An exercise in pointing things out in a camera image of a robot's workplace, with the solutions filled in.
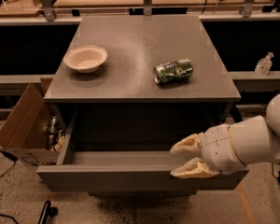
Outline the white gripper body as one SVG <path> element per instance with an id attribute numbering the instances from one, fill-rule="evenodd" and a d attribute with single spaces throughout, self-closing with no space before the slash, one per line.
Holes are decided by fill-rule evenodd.
<path id="1" fill-rule="evenodd" d="M 201 157 L 212 170 L 228 175 L 246 168 L 231 145 L 230 126 L 227 124 L 209 128 L 199 144 Z"/>

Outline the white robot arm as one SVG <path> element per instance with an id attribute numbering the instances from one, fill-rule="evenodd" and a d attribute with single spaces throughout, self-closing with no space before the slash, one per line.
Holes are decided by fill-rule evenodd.
<path id="1" fill-rule="evenodd" d="M 229 175 L 252 163 L 280 163 L 280 94 L 268 103 L 264 117 L 191 134 L 174 144 L 170 153 L 191 157 L 171 171 L 181 179 Z"/>

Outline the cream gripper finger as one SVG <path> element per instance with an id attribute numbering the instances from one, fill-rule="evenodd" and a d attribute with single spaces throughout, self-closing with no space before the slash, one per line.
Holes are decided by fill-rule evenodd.
<path id="1" fill-rule="evenodd" d="M 203 138 L 203 133 L 194 133 L 181 141 L 175 143 L 171 149 L 170 154 L 176 156 L 197 156 L 201 154 L 200 143 Z"/>
<path id="2" fill-rule="evenodd" d="M 214 170 L 202 159 L 194 158 L 182 166 L 172 170 L 170 175 L 180 179 L 209 178 L 218 175 L 218 171 Z"/>

